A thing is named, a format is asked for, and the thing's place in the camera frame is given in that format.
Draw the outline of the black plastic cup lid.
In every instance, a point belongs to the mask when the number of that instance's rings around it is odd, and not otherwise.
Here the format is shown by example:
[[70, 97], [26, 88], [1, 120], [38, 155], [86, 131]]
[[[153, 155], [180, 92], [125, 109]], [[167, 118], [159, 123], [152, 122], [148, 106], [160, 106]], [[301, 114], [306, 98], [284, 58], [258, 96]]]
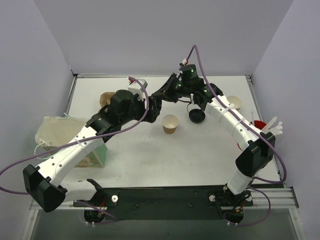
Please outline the black plastic cup lid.
[[202, 123], [206, 118], [206, 114], [201, 109], [190, 110], [188, 116], [189, 119], [195, 124]]

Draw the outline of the brown paper coffee cup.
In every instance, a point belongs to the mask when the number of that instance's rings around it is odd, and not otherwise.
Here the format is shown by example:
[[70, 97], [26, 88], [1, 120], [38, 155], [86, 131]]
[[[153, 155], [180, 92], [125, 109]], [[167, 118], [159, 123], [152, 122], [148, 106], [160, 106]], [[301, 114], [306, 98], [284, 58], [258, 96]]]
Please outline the brown paper coffee cup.
[[173, 134], [179, 125], [179, 120], [176, 115], [167, 114], [162, 118], [161, 123], [166, 134]]

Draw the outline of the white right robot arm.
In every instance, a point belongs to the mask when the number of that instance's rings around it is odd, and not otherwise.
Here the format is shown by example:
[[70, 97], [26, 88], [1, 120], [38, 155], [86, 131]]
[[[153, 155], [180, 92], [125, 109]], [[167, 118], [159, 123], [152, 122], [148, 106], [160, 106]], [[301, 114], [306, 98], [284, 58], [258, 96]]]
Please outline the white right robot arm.
[[242, 152], [235, 160], [236, 172], [225, 186], [225, 190], [233, 195], [242, 194], [256, 174], [273, 159], [271, 148], [275, 145], [275, 136], [270, 132], [263, 133], [246, 120], [216, 85], [198, 76], [194, 64], [182, 66], [179, 74], [173, 73], [151, 96], [156, 106], [162, 101], [176, 103], [180, 98], [189, 98], [236, 140]]

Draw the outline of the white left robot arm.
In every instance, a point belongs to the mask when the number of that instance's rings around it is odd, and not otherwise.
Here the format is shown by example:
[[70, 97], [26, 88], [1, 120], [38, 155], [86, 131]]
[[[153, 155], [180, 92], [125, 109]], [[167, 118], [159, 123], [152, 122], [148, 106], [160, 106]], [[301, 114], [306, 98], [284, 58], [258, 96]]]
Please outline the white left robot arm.
[[108, 104], [87, 121], [73, 141], [50, 159], [24, 168], [26, 191], [46, 212], [52, 212], [66, 201], [87, 201], [96, 206], [103, 199], [103, 188], [93, 179], [71, 183], [64, 178], [84, 157], [122, 132], [130, 121], [153, 123], [162, 108], [161, 93], [144, 92], [145, 81], [130, 78], [127, 90], [118, 90]]

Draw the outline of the green paper takeout bag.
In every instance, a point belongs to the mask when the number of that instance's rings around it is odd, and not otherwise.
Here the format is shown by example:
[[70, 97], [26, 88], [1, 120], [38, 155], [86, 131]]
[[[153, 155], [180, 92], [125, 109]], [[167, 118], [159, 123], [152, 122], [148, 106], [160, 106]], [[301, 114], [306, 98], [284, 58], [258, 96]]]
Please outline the green paper takeout bag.
[[[87, 119], [77, 117], [46, 116], [35, 134], [39, 147], [49, 151], [65, 145], [86, 125]], [[107, 147], [101, 145], [88, 153], [77, 165], [77, 168], [104, 168]]]

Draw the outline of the brown pulp cup carrier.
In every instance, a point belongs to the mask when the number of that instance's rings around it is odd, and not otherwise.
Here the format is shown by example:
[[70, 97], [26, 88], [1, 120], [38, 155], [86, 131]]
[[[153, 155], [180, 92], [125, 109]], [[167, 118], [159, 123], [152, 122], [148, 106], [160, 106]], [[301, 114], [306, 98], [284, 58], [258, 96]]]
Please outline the brown pulp cup carrier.
[[109, 105], [111, 102], [111, 98], [115, 95], [115, 92], [104, 92], [100, 95], [99, 104], [100, 107], [104, 107], [106, 105]]

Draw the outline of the stack of brown paper cups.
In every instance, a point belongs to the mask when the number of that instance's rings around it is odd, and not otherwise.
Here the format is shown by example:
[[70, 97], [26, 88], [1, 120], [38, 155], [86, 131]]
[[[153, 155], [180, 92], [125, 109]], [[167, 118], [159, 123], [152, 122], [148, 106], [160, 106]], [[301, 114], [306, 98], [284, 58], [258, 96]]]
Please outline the stack of brown paper cups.
[[239, 110], [242, 107], [242, 100], [234, 95], [230, 95], [227, 97], [227, 100], [231, 103], [234, 104], [234, 107], [236, 110]]

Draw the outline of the red cylindrical straw holder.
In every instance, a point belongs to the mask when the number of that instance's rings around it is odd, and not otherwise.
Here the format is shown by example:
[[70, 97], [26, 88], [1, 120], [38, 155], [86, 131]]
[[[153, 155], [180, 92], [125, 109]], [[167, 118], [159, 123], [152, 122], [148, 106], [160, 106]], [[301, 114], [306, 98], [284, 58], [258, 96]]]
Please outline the red cylindrical straw holder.
[[267, 125], [265, 122], [263, 122], [261, 120], [254, 120], [251, 122], [251, 124], [252, 123], [256, 128], [258, 128], [260, 130], [262, 130]]

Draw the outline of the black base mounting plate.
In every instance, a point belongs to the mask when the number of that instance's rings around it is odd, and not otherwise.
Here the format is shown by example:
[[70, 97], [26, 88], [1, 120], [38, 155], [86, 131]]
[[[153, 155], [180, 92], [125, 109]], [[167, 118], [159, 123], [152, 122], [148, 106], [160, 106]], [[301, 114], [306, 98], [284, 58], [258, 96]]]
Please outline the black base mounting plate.
[[74, 207], [106, 210], [105, 220], [220, 220], [223, 212], [251, 207], [251, 192], [232, 195], [223, 185], [102, 188]]

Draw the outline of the white wrapped straws bundle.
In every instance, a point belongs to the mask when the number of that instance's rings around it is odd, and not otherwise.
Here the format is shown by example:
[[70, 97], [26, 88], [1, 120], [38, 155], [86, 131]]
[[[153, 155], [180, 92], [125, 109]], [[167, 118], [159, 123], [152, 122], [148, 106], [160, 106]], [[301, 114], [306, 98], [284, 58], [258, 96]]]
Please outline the white wrapped straws bundle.
[[272, 133], [274, 136], [281, 135], [283, 133], [283, 123], [281, 121], [277, 122], [278, 117], [274, 116], [263, 128], [262, 132]]

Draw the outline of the aluminium front rail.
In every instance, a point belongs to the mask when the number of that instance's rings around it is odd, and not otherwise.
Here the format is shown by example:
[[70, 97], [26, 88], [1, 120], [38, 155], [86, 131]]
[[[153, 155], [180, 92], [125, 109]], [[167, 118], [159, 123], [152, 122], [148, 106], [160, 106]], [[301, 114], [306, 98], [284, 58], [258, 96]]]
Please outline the aluminium front rail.
[[[253, 189], [249, 189], [251, 193], [252, 207], [257, 209], [267, 209], [268, 200], [260, 192]], [[292, 187], [289, 188], [260, 188], [269, 199], [272, 209], [298, 209], [299, 204], [296, 198], [295, 191]], [[73, 201], [63, 202], [56, 210], [71, 210], [71, 209], [89, 209], [92, 208], [81, 205], [80, 203]]]

